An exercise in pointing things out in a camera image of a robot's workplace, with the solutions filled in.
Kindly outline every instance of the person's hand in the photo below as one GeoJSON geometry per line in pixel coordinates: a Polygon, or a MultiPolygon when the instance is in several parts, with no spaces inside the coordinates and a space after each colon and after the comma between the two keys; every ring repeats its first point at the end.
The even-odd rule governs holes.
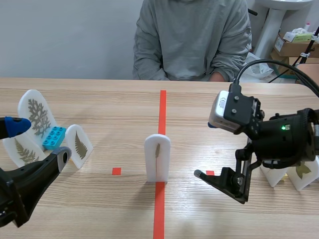
{"type": "Polygon", "coordinates": [[[225,82],[225,79],[222,76],[222,74],[220,74],[219,72],[214,72],[211,75],[209,81],[212,81],[212,82],[225,82]]]}

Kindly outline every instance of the sweatshirt sleeve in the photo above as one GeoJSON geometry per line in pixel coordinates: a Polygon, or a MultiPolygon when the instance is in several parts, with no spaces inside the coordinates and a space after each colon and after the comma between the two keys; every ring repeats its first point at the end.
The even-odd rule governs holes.
{"type": "Polygon", "coordinates": [[[136,23],[133,68],[135,80],[169,80],[161,66],[160,38],[154,14],[152,0],[144,0],[140,18],[136,23]]]}
{"type": "Polygon", "coordinates": [[[251,49],[251,25],[246,1],[235,0],[226,21],[217,53],[212,60],[214,72],[233,81],[251,49]]]}

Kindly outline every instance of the pressed fern leaf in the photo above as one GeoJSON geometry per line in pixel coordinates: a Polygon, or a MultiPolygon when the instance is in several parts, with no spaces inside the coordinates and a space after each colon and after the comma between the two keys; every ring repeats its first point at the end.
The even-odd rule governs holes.
{"type": "Polygon", "coordinates": [[[160,155],[160,144],[157,145],[156,151],[155,151],[155,158],[157,159],[160,155]]]}
{"type": "Polygon", "coordinates": [[[305,162],[301,162],[301,165],[296,167],[296,173],[300,179],[303,178],[304,174],[311,173],[311,170],[305,166],[305,162]]]}
{"type": "Polygon", "coordinates": [[[75,133],[75,149],[81,159],[85,158],[88,149],[79,139],[78,132],[75,133]]]}
{"type": "Polygon", "coordinates": [[[16,139],[14,139],[14,142],[15,142],[16,150],[18,154],[20,155],[20,159],[25,164],[39,161],[39,157],[35,158],[35,152],[33,152],[33,150],[30,152],[30,150],[23,148],[23,146],[16,139]]]}
{"type": "Polygon", "coordinates": [[[51,123],[47,116],[47,110],[44,109],[42,103],[34,99],[28,100],[29,112],[31,113],[29,120],[34,123],[32,129],[35,130],[35,135],[40,135],[43,138],[45,132],[50,128],[51,123]]]}

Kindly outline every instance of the white arch-shaped stand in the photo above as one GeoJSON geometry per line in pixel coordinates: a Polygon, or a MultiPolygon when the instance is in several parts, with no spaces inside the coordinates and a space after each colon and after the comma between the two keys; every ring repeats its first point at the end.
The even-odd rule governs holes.
{"type": "Polygon", "coordinates": [[[167,182],[170,157],[170,139],[162,134],[153,134],[144,143],[146,175],[148,182],[167,182]]]}

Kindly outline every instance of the red tape line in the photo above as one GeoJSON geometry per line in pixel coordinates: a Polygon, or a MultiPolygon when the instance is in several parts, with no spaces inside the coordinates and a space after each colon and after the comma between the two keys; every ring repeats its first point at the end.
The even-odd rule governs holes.
{"type": "Polygon", "coordinates": [[[160,91],[159,99],[159,134],[166,134],[166,91],[160,91]]]}
{"type": "Polygon", "coordinates": [[[215,176],[215,172],[214,171],[206,171],[206,175],[207,176],[215,176]]]}
{"type": "Polygon", "coordinates": [[[121,168],[113,168],[112,175],[121,175],[121,168]]]}
{"type": "Polygon", "coordinates": [[[153,239],[164,239],[164,225],[165,225],[165,182],[156,182],[153,239]]]}
{"type": "MultiPolygon", "coordinates": [[[[166,134],[166,91],[160,91],[159,134],[166,134]]],[[[153,239],[164,239],[165,182],[156,182],[153,239]]]]}

